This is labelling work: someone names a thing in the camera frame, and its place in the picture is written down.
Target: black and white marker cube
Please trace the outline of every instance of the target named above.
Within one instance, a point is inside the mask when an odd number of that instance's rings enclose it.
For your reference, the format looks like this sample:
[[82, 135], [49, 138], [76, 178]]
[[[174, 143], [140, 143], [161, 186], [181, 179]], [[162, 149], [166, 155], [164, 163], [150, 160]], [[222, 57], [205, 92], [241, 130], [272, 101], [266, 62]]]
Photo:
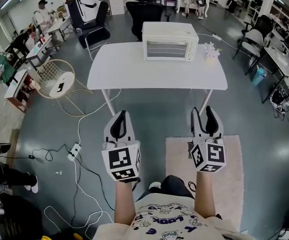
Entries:
[[103, 150], [102, 157], [106, 171], [114, 181], [139, 176], [141, 154], [138, 143]]
[[198, 141], [190, 153], [194, 166], [199, 172], [215, 173], [227, 163], [225, 145], [222, 139]]

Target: pink rug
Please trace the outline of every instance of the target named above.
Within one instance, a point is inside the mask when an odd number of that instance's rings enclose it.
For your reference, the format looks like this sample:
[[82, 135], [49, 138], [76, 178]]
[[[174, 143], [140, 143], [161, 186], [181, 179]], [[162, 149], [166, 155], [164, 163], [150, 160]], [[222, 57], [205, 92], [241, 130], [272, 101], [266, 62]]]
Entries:
[[[240, 139], [238, 135], [224, 136], [227, 165], [213, 173], [213, 197], [215, 209], [223, 219], [229, 219], [240, 230], [244, 204], [244, 170]], [[188, 158], [188, 144], [192, 137], [168, 137], [165, 140], [165, 175], [196, 183], [194, 161]]]

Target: white t-shirt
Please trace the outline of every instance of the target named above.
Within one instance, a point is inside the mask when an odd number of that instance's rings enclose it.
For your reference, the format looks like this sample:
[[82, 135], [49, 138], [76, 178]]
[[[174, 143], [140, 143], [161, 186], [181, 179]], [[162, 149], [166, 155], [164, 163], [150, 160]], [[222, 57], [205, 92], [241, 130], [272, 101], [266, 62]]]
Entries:
[[113, 223], [98, 227], [93, 240], [254, 240], [217, 217], [204, 219], [190, 197], [152, 193], [135, 203], [130, 226]]
[[40, 27], [42, 28], [42, 30], [44, 30], [48, 23], [51, 20], [51, 17], [48, 13], [48, 10], [46, 8], [44, 9], [38, 9], [36, 11], [36, 13], [34, 14], [35, 20], [37, 21], [37, 23], [40, 25]]

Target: power strip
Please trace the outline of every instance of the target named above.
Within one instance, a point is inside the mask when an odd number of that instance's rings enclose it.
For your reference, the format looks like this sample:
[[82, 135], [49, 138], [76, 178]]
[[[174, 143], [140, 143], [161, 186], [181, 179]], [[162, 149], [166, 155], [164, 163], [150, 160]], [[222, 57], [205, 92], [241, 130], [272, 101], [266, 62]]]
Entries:
[[81, 150], [81, 146], [79, 146], [79, 144], [77, 143], [74, 144], [73, 148], [71, 149], [70, 154], [68, 154], [68, 159], [73, 162], [75, 158], [77, 157], [80, 150]]
[[222, 38], [221, 38], [220, 36], [216, 35], [216, 34], [213, 34], [212, 36], [213, 36], [214, 38], [218, 39], [219, 41], [222, 40]]

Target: blue bin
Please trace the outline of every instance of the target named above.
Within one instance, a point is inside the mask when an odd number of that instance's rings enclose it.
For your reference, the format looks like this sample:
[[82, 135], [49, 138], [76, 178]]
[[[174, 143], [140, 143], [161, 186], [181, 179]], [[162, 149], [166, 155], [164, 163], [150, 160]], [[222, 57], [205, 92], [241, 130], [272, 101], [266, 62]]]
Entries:
[[252, 84], [257, 86], [266, 76], [266, 71], [261, 67], [258, 68], [253, 76]]

